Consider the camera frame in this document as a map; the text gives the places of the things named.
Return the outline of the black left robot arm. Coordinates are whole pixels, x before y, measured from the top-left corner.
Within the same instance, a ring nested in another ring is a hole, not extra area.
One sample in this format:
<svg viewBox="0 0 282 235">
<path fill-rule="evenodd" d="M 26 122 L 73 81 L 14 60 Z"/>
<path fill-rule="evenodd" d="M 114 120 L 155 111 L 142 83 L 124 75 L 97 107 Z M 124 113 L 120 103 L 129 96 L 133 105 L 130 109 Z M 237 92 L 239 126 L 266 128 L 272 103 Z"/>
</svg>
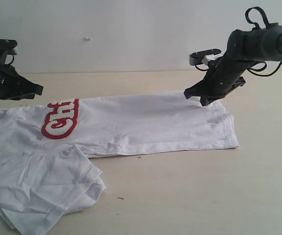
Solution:
<svg viewBox="0 0 282 235">
<path fill-rule="evenodd" d="M 43 88 L 19 75 L 12 65 L 0 64 L 0 100 L 34 99 Z"/>
</svg>

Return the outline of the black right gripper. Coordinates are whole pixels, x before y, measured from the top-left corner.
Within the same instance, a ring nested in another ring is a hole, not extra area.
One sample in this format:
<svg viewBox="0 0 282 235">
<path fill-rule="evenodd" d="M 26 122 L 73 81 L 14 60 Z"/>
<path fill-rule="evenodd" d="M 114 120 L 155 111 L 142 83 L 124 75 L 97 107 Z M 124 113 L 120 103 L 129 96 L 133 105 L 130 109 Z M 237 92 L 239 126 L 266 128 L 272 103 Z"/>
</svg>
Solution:
<svg viewBox="0 0 282 235">
<path fill-rule="evenodd" d="M 208 66 L 204 82 L 196 83 L 183 92 L 186 99 L 200 97 L 202 106 L 208 106 L 227 96 L 236 80 L 246 70 L 245 60 L 232 60 L 226 54 L 221 57 L 206 55 L 202 63 Z"/>
</svg>

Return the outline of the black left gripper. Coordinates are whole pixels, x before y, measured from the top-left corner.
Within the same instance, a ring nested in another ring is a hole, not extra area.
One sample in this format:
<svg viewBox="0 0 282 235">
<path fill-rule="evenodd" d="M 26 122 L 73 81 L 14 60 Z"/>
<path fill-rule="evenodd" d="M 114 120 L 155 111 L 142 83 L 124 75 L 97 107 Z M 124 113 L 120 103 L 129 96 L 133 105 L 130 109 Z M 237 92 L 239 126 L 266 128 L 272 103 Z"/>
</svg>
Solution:
<svg viewBox="0 0 282 235">
<path fill-rule="evenodd" d="M 0 64 L 0 100 L 34 99 L 44 87 L 18 75 L 14 67 Z"/>
</svg>

